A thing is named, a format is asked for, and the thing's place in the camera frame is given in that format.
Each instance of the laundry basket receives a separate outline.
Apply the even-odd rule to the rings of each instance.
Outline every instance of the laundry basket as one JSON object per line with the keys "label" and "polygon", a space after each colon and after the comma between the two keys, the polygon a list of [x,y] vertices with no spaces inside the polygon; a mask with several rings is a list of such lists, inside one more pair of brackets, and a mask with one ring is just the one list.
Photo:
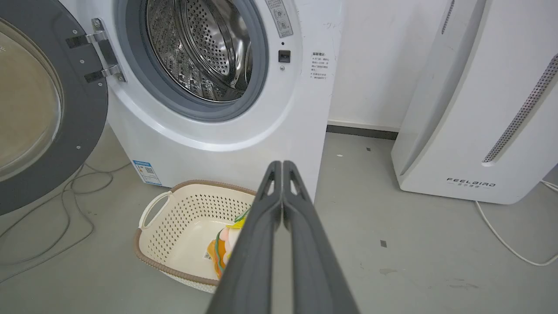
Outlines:
{"label": "laundry basket", "polygon": [[[219,283],[207,247],[216,234],[248,210],[255,192],[234,185],[194,180],[155,197],[134,237],[136,256],[165,275],[214,293]],[[145,224],[156,203],[163,207]]]}

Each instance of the gray floor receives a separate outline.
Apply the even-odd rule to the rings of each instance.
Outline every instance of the gray floor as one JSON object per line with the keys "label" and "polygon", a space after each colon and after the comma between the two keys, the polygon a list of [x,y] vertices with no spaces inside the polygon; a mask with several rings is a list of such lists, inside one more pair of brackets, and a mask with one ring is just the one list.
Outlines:
{"label": "gray floor", "polygon": [[[389,140],[326,136],[315,206],[362,313],[558,312],[558,262],[538,268],[517,259],[492,235],[472,202],[400,191],[389,157],[392,145]],[[127,161],[109,130],[88,163],[114,169]],[[91,189],[105,180],[84,178],[76,188]],[[558,182],[558,171],[547,180]],[[142,210],[164,190],[142,183],[130,166],[116,173],[109,188],[79,196],[95,233],[0,284],[0,312],[204,313],[211,295],[162,275],[132,251]],[[68,195],[65,200],[73,220],[53,250],[88,231],[73,199]],[[557,204],[558,195],[538,185],[517,204],[483,208],[520,254],[544,261],[558,252]],[[0,230],[29,208],[0,217]],[[54,200],[0,239],[0,262],[44,248],[64,223],[60,201]],[[278,233],[276,244],[273,310],[290,313],[286,231]],[[0,267],[0,280],[39,260]]]}

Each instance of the washing machine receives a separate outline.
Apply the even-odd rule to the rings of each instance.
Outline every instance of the washing machine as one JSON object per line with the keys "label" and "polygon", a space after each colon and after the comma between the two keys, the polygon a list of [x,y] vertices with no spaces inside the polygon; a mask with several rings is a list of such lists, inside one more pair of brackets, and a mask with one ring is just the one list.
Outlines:
{"label": "washing machine", "polygon": [[1,1],[0,214],[107,120],[145,183],[256,189],[288,159],[313,197],[342,24],[342,0]]}

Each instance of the door hinge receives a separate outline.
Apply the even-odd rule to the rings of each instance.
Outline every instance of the door hinge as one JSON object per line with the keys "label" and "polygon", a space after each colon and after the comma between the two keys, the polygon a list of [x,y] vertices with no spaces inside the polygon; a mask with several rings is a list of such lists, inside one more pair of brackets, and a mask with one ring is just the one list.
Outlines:
{"label": "door hinge", "polygon": [[114,54],[107,31],[104,29],[103,20],[100,18],[94,18],[91,22],[93,24],[93,34],[86,34],[66,39],[66,43],[70,48],[94,43],[99,45],[100,53],[97,51],[97,54],[99,55],[99,58],[104,59],[106,66],[99,71],[86,74],[85,80],[90,83],[98,79],[114,75],[114,77],[116,77],[119,81],[126,82],[126,78],[124,77],[124,74],[118,65],[118,61],[116,60],[116,55]]}

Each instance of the white wall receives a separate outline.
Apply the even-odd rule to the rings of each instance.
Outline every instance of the white wall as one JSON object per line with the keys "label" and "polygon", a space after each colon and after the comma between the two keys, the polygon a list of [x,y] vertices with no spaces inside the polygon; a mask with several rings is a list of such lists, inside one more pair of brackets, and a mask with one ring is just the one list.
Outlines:
{"label": "white wall", "polygon": [[447,0],[346,0],[329,124],[397,131]]}

